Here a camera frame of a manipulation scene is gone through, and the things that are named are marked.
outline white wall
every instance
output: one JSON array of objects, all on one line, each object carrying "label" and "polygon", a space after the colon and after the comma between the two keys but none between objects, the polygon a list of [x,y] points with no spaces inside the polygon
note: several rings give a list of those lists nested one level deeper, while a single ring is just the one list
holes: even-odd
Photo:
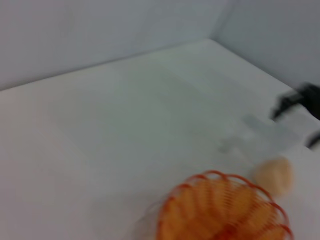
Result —
[{"label": "white wall", "polygon": [[0,89],[208,37],[227,1],[1,1]]},{"label": "white wall", "polygon": [[320,84],[318,0],[237,0],[216,40],[290,86]]}]

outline wire basket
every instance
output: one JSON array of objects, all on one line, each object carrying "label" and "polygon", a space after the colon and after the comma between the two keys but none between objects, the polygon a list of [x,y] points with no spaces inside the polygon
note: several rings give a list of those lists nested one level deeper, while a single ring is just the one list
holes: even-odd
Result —
[{"label": "wire basket", "polygon": [[219,171],[188,178],[164,202],[156,240],[293,240],[289,220],[268,192]]}]

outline white surface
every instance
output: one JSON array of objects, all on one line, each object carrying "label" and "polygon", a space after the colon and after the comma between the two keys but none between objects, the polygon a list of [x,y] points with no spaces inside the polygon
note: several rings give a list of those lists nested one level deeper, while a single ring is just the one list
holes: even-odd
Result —
[{"label": "white surface", "polygon": [[235,0],[217,41],[289,86],[320,84],[320,2]]},{"label": "white surface", "polygon": [[2,91],[0,238],[120,240],[186,177],[248,176],[251,165],[218,150],[242,137],[235,131],[246,119],[253,139],[270,133],[266,144],[282,128],[293,136],[281,153],[294,165],[295,189],[279,203],[297,240],[316,239],[320,161],[303,143],[319,125],[303,110],[282,125],[268,120],[289,89],[202,40]]},{"label": "white surface", "polygon": [[0,89],[208,37],[228,0],[6,0]]}]

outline black object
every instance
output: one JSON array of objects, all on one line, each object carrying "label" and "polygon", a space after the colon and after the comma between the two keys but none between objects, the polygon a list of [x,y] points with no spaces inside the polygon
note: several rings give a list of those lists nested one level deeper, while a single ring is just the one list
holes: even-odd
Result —
[{"label": "black object", "polygon": [[[312,116],[320,120],[320,87],[306,83],[294,92],[284,94],[278,101],[278,107],[272,110],[271,119],[277,121],[283,113],[295,105],[302,105]],[[309,138],[306,147],[311,149],[319,141],[320,131]]]}]

